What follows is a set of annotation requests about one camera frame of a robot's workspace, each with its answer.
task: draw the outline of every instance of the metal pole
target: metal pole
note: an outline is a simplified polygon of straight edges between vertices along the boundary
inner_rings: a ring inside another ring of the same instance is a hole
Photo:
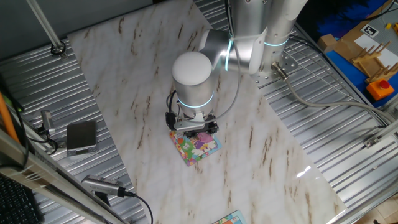
[[[35,14],[37,20],[42,25],[45,33],[48,35],[49,39],[51,40],[54,49],[52,49],[52,53],[56,55],[60,55],[62,59],[67,58],[65,53],[65,44],[61,42],[61,40],[57,37],[54,30],[52,29],[49,21],[45,17],[43,11],[41,10],[39,4],[37,4],[36,0],[26,0],[30,8],[32,9],[33,13]]]

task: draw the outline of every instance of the metal floor panel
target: metal floor panel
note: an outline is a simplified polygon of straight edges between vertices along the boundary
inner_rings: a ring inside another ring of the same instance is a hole
[[[215,29],[228,30],[223,1],[194,2]],[[126,184],[126,188],[134,190],[70,43],[68,40],[64,42],[69,55],[66,61],[51,56],[48,46],[1,62],[0,72],[4,74],[13,94],[25,106],[25,118],[35,127],[41,125],[40,110],[51,111],[57,127],[53,137],[57,141],[65,140],[66,127],[71,122],[97,122],[98,153],[67,157],[65,152],[60,151],[53,158],[62,167],[78,180],[88,174],[96,174],[118,179]],[[300,96],[318,103],[351,100],[338,92],[338,89],[360,99],[349,83],[315,51],[291,40],[288,46],[287,52],[319,77],[299,66],[289,72],[290,81]],[[363,203],[372,193],[380,190],[379,186],[398,175],[398,146],[392,137],[369,149],[363,144],[369,136],[380,130],[380,124],[367,111],[352,106],[307,107],[298,103],[279,79],[261,86],[261,91],[349,208]],[[35,197],[45,215],[45,223],[90,223],[42,195],[36,194]],[[136,199],[109,199],[112,207],[123,218],[146,222],[142,207]]]
[[[81,181],[86,175],[118,179],[125,188],[135,191],[118,150],[113,143],[101,112],[68,40],[68,60],[51,56],[50,46],[0,63],[12,94],[25,107],[24,117],[36,128],[41,126],[40,110],[50,110],[56,127],[52,136],[57,142],[66,140],[67,125],[77,121],[97,122],[99,151],[77,157],[67,157],[65,150],[52,156],[63,168]],[[58,203],[35,194],[44,214],[44,223],[91,223]],[[111,207],[124,219],[147,223],[136,198],[110,197]]]

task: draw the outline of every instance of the keyboard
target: keyboard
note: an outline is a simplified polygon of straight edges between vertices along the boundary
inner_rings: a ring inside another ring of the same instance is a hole
[[[42,221],[32,190],[0,175],[0,224],[38,224]]]

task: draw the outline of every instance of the black wire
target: black wire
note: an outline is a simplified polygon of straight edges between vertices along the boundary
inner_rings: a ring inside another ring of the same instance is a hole
[[[398,8],[397,8],[397,9],[390,10],[396,1],[397,1],[397,0],[393,0],[393,1],[391,2],[391,5],[390,5],[390,7],[388,7],[388,9],[387,9],[386,12],[382,12],[382,13],[380,13],[380,14],[378,14],[378,15],[376,15],[376,16],[372,16],[372,17],[370,17],[370,18],[365,18],[365,19],[352,19],[352,18],[349,18],[348,16],[346,16],[346,14],[344,14],[344,13],[342,13],[342,12],[339,13],[339,14],[341,14],[341,17],[342,17],[343,19],[347,20],[347,21],[353,21],[353,22],[372,21],[372,20],[374,20],[374,19],[377,19],[377,18],[379,18],[379,17],[381,17],[381,16],[383,16],[383,15],[389,13],[389,12],[398,10]]]
[[[147,206],[147,208],[148,208],[148,210],[149,210],[149,214],[150,214],[150,224],[154,224],[154,216],[153,216],[153,214],[152,214],[152,210],[150,209],[150,206],[148,205],[148,203],[147,203],[144,199],[142,199],[140,196],[138,196],[137,194],[135,194],[135,193],[125,191],[124,194],[125,194],[125,196],[136,197],[136,198],[138,198],[141,202],[143,202],[143,203]]]
[[[33,142],[37,142],[37,143],[41,143],[41,144],[45,144],[45,143],[50,143],[51,142],[53,144],[54,150],[49,155],[53,155],[53,154],[55,154],[58,151],[58,143],[56,141],[54,141],[53,139],[51,139],[50,136],[47,136],[47,139],[45,141],[39,141],[39,140],[32,139],[32,138],[29,138],[29,139],[31,141],[33,141]]]
[[[172,92],[171,96],[170,96],[170,101],[169,101],[169,113],[172,112],[172,102],[173,102],[174,94],[175,94],[176,92],[177,92],[177,91],[174,90],[174,91]]]
[[[11,95],[9,90],[5,86],[2,88],[2,90],[7,95]],[[10,100],[11,100],[11,103],[12,103],[12,107],[14,108],[14,110],[15,110],[15,112],[17,114],[17,117],[18,117],[18,120],[19,120],[19,124],[20,124],[21,129],[22,129],[22,135],[18,137],[19,138],[19,142],[21,143],[21,145],[25,146],[26,152],[25,152],[25,156],[24,156],[24,161],[23,161],[21,166],[20,165],[15,165],[15,164],[4,164],[4,165],[0,166],[0,169],[7,168],[7,167],[8,168],[18,167],[18,168],[24,170],[25,166],[27,164],[27,161],[29,159],[29,145],[28,145],[28,140],[27,140],[27,136],[26,136],[26,129],[25,129],[24,121],[22,120],[22,116],[21,116],[21,114],[19,112],[19,109],[17,107],[18,102],[13,97],[11,97]]]
[[[296,42],[298,42],[298,43],[307,45],[307,46],[311,47],[313,50],[316,50],[318,53],[323,54],[322,51],[321,51],[319,48],[317,48],[316,46],[314,46],[314,45],[311,44],[311,43],[308,43],[308,40],[305,40],[304,38],[291,35],[291,36],[289,37],[289,39],[290,39],[290,40],[294,40],[294,41],[296,41]]]

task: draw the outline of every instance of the metal rod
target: metal rod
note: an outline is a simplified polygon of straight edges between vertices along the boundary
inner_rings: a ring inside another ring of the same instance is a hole
[[[40,22],[42,25],[44,31],[47,33],[48,37],[50,38],[52,44],[56,49],[62,49],[63,44],[61,43],[61,40],[57,37],[55,34],[54,30],[52,29],[49,21],[45,17],[43,11],[41,10],[39,4],[37,4],[36,0],[26,0],[27,3],[29,4],[30,8],[32,9],[33,13],[35,14],[37,20]]]

